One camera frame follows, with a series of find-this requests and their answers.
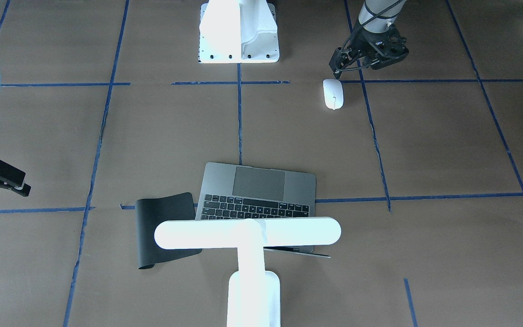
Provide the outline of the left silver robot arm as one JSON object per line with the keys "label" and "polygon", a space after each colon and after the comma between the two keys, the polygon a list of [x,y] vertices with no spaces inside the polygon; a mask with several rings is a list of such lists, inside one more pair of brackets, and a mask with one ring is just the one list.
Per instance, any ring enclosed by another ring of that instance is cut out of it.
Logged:
{"label": "left silver robot arm", "polygon": [[362,66],[379,70],[408,56],[406,38],[395,26],[404,5],[405,0],[365,1],[355,27],[355,39],[351,42],[352,50],[363,59]]}

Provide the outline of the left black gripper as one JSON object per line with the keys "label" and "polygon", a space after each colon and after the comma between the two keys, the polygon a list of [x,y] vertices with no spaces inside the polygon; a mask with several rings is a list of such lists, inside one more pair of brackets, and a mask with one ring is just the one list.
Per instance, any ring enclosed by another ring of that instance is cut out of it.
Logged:
{"label": "left black gripper", "polygon": [[405,45],[406,38],[401,36],[395,25],[387,31],[372,33],[366,29],[359,31],[360,50],[363,54],[361,66],[378,70],[403,61],[409,55]]}

